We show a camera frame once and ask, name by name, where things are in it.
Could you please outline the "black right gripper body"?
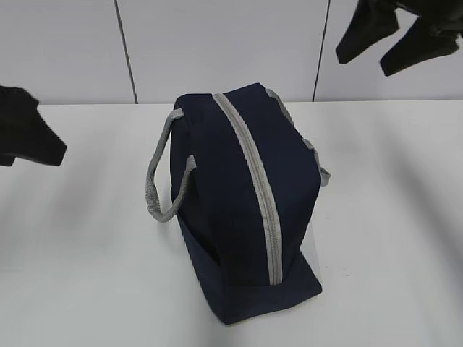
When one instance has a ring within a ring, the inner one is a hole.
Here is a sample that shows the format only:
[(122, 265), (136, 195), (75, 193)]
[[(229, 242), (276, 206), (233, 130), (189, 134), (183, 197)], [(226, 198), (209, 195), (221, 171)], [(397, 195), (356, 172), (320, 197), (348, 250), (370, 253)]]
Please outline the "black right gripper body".
[(427, 25), (426, 35), (450, 38), (462, 36), (462, 1), (403, 0), (394, 1), (398, 8), (415, 14)]

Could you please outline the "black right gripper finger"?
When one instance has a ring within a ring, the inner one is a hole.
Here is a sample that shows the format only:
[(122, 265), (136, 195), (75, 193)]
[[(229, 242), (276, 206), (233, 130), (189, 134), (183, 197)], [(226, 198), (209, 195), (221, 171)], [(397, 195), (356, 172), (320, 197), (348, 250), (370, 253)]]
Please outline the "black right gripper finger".
[(359, 0), (351, 22), (336, 47), (340, 64), (347, 64), (399, 29), (395, 1)]
[(381, 58), (381, 69), (389, 77), (421, 62), (452, 55), (459, 50), (458, 37), (458, 26), (439, 27), (427, 21), (415, 21)]

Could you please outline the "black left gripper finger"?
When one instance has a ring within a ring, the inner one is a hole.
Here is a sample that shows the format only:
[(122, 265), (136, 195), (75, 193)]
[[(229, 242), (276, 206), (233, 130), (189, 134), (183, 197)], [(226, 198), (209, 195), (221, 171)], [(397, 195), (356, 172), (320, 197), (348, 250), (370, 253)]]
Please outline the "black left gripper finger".
[(1, 165), (16, 158), (47, 166), (60, 166), (65, 143), (38, 111), (39, 101), (21, 87), (1, 86)]

